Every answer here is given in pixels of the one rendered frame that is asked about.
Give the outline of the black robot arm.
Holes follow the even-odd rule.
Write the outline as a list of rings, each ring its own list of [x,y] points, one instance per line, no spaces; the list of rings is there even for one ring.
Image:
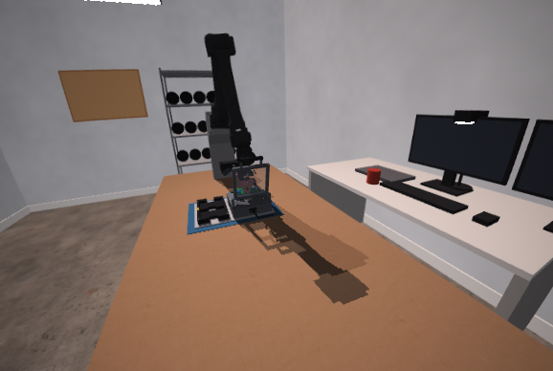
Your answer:
[[[232,148],[236,148],[237,160],[255,157],[255,153],[250,147],[251,133],[248,132],[241,115],[232,74],[231,55],[236,53],[233,37],[228,33],[206,34],[205,45],[208,57],[211,57],[213,87],[215,86],[214,103],[211,103],[210,124],[212,125],[210,128],[229,128],[229,124],[231,124],[230,138]],[[235,131],[237,129],[240,131]],[[233,164],[235,167],[240,166],[240,162],[237,160],[220,162],[221,173],[226,176],[232,172]]]

